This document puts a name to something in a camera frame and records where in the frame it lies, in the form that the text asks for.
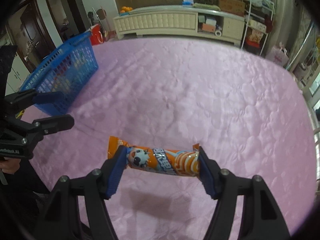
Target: orange box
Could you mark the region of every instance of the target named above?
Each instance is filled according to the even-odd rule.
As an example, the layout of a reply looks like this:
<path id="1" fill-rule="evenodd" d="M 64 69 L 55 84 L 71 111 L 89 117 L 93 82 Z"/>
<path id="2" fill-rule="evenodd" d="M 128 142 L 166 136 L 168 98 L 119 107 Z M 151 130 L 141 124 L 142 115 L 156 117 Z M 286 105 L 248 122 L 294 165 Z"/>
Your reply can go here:
<path id="1" fill-rule="evenodd" d="M 202 30 L 206 32 L 214 33 L 216 31 L 216 27 L 210 24 L 203 23 Z"/>
<path id="2" fill-rule="evenodd" d="M 245 3 L 238 0 L 219 0 L 221 11 L 244 16 Z"/>

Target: white tv stand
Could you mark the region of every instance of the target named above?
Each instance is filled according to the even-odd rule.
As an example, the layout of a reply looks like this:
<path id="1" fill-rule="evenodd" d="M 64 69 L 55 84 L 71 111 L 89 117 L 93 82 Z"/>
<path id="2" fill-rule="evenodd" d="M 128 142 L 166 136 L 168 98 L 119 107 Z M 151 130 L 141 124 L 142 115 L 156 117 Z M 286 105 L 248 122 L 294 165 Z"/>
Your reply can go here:
<path id="1" fill-rule="evenodd" d="M 222 36 L 198 30 L 198 14 L 221 18 Z M 137 8 L 129 15 L 113 18 L 119 39 L 125 34 L 137 35 L 186 35 L 234 43 L 240 47 L 244 30 L 244 17 L 208 9 L 182 5 L 150 6 Z"/>

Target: pink plastic bag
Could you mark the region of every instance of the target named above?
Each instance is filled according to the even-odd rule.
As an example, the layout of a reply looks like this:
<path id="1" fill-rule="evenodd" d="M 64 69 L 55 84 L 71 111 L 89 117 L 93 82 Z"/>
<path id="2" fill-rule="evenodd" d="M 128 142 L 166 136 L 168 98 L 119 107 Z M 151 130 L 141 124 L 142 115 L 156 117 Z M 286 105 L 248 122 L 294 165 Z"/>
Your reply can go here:
<path id="1" fill-rule="evenodd" d="M 283 67 L 289 60 L 289 57 L 278 46 L 273 46 L 271 51 L 266 56 L 267 60 Z"/>

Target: pink tablecloth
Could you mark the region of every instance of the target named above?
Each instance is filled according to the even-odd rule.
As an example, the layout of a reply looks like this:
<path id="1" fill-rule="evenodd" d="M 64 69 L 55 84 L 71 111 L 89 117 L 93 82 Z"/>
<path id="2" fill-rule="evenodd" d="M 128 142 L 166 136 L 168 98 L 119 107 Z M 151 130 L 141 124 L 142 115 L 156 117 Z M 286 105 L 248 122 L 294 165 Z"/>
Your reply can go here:
<path id="1" fill-rule="evenodd" d="M 312 205 L 316 156 L 302 95 L 284 69 L 208 41 L 135 39 L 94 47 L 100 69 L 74 102 L 70 131 L 47 136 L 31 163 L 52 189 L 106 159 L 108 137 L 171 149 L 201 143 L 237 176 L 260 174 L 292 233 Z M 24 119 L 44 117 L 34 107 Z M 238 207 L 230 239 L 239 231 Z M 125 170 L 106 202 L 119 239 L 202 239 L 215 201 L 197 178 Z M 84 203 L 80 203 L 84 221 Z"/>

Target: human hand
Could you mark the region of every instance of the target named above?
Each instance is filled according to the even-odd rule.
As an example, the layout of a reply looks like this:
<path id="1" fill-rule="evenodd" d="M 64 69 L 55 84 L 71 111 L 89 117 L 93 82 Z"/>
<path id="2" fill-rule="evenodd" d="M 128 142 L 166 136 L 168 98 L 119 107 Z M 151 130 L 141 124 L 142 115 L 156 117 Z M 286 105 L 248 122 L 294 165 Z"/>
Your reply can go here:
<path id="1" fill-rule="evenodd" d="M 4 173 L 14 174 L 20 168 L 20 161 L 20 159 L 5 158 L 4 161 L 0 161 L 0 169 Z"/>

